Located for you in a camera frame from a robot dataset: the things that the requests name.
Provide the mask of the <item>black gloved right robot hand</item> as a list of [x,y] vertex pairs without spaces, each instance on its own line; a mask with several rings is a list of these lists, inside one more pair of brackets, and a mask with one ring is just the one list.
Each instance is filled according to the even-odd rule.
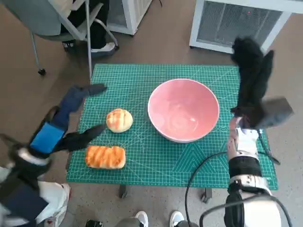
[[237,105],[231,113],[242,117],[246,128],[259,129],[265,117],[261,102],[268,88],[275,51],[264,54],[250,37],[237,37],[232,50],[231,59],[239,68],[240,86]]

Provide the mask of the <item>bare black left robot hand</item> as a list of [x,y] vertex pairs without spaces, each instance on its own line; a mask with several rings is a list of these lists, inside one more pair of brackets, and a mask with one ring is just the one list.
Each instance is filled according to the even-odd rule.
[[105,125],[95,125],[83,133],[67,133],[70,123],[70,114],[78,111],[84,99],[106,91],[103,83],[92,84],[86,87],[71,87],[60,103],[52,107],[33,137],[29,147],[38,154],[48,157],[51,153],[61,150],[69,152],[85,148],[93,139],[105,129]]

